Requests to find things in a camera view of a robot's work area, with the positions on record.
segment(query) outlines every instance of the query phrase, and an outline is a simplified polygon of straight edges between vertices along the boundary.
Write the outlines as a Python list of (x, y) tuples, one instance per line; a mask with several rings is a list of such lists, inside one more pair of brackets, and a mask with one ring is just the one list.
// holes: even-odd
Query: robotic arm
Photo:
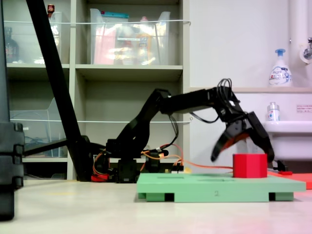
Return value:
[(226, 123), (226, 129), (214, 146), (211, 154), (212, 161), (216, 161), (223, 150), (250, 137), (267, 154), (268, 162), (272, 162), (274, 151), (267, 132), (255, 113), (243, 112), (239, 103), (231, 87), (226, 86), (176, 96), (171, 96), (167, 90), (155, 89), (140, 113), (125, 126), (117, 139), (107, 141), (106, 151), (109, 157), (121, 158), (118, 170), (129, 167), (130, 164), (133, 168), (135, 167), (133, 159), (141, 157), (141, 152), (149, 139), (150, 121), (158, 112), (171, 116), (173, 113), (185, 114), (214, 108), (218, 118)]

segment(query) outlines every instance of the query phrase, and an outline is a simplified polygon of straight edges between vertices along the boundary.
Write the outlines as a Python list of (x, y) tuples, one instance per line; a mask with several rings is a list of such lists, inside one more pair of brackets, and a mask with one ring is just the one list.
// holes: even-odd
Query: black cable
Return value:
[(215, 120), (213, 120), (213, 121), (208, 121), (208, 120), (205, 120), (205, 119), (199, 117), (199, 116), (196, 115), (194, 112), (190, 112), (190, 114), (191, 114), (192, 116), (194, 116), (195, 118), (197, 118), (198, 120), (204, 122), (204, 123), (214, 123), (214, 122), (217, 122), (217, 120), (219, 119), (219, 116), (218, 116)]
[(169, 116), (169, 119), (175, 132), (175, 138), (168, 145), (164, 145), (163, 147), (161, 147), (162, 150), (171, 146), (179, 136), (179, 127), (178, 124), (176, 123), (176, 119), (173, 116)]
[[(229, 85), (229, 89), (228, 89), (228, 93), (226, 94), (226, 84), (228, 83)], [(226, 107), (228, 107), (229, 109), (232, 109), (235, 112), (239, 112), (239, 113), (243, 113), (245, 114), (245, 112), (236, 109), (235, 107), (232, 106), (232, 104), (230, 103), (230, 98), (232, 97), (232, 80), (230, 78), (224, 78), (222, 79), (217, 87), (217, 96), (219, 98), (219, 100), (222, 102), (223, 105), (225, 105)]]

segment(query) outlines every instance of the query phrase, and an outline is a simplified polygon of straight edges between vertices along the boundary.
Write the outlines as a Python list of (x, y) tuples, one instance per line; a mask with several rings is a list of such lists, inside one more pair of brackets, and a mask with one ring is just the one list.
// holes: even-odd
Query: white sink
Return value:
[(312, 121), (266, 121), (275, 160), (312, 160)]

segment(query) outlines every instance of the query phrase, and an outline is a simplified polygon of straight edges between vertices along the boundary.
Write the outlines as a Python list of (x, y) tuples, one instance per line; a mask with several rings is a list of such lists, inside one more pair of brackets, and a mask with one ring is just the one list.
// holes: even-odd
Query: shelf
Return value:
[[(191, 91), (211, 89), (212, 87), (190, 87)], [(234, 93), (312, 93), (312, 87), (237, 87), (232, 88)]]
[(183, 66), (77, 64), (76, 70), (86, 80), (93, 81), (168, 82), (180, 79)]
[[(9, 80), (18, 81), (42, 81), (48, 80), (45, 64), (34, 63), (8, 63), (7, 65)], [(63, 64), (65, 79), (69, 80), (69, 64)]]
[(67, 162), (66, 157), (24, 157), (22, 162)]
[(179, 0), (87, 0), (94, 4), (125, 4), (125, 5), (177, 5)]
[[(144, 163), (145, 158), (135, 158), (137, 163)], [(110, 163), (118, 163), (119, 158), (111, 158)], [(178, 158), (165, 158), (160, 161), (160, 163), (175, 163)]]

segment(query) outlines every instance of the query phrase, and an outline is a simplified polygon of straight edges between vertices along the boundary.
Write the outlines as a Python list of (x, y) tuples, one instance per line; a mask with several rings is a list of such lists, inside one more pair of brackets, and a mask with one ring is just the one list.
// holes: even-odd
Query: sticker label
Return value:
[(140, 41), (140, 38), (117, 38), (117, 40), (132, 40), (132, 41)]
[(285, 84), (292, 81), (292, 74), (286, 67), (275, 67), (269, 79), (270, 85)]
[(312, 105), (297, 105), (297, 113), (312, 113)]

